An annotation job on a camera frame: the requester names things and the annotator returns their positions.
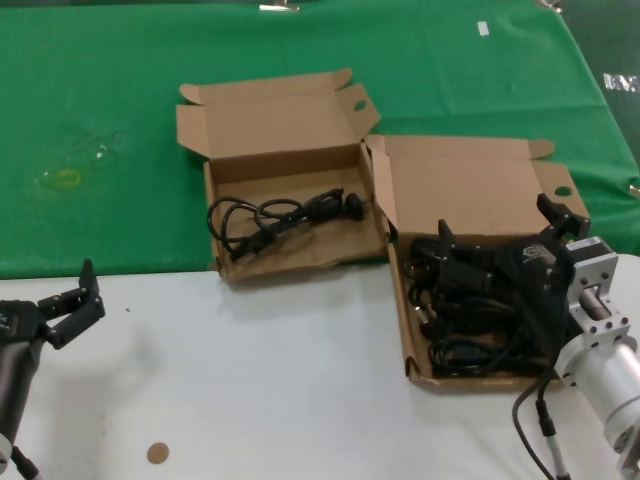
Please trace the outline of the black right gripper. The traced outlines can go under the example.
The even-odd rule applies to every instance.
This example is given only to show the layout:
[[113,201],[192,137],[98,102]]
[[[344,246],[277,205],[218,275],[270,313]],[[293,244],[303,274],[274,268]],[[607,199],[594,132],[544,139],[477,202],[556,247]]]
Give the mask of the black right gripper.
[[[493,265],[507,283],[515,313],[535,338],[543,355],[555,361],[569,328],[568,278],[559,253],[547,241],[588,237],[590,219],[573,213],[541,193],[536,206],[548,225],[537,235],[510,239],[494,247]],[[487,253],[479,245],[458,246],[444,219],[438,221],[440,284],[488,293],[493,275],[483,267]]]

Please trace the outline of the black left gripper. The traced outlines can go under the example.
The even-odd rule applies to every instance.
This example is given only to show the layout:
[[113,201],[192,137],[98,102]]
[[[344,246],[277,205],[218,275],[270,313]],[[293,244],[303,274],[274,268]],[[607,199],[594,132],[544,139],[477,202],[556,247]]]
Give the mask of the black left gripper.
[[85,259],[78,287],[37,302],[1,302],[1,434],[16,435],[40,364],[44,344],[40,328],[47,318],[62,317],[49,329],[49,343],[62,349],[106,315],[90,259]]

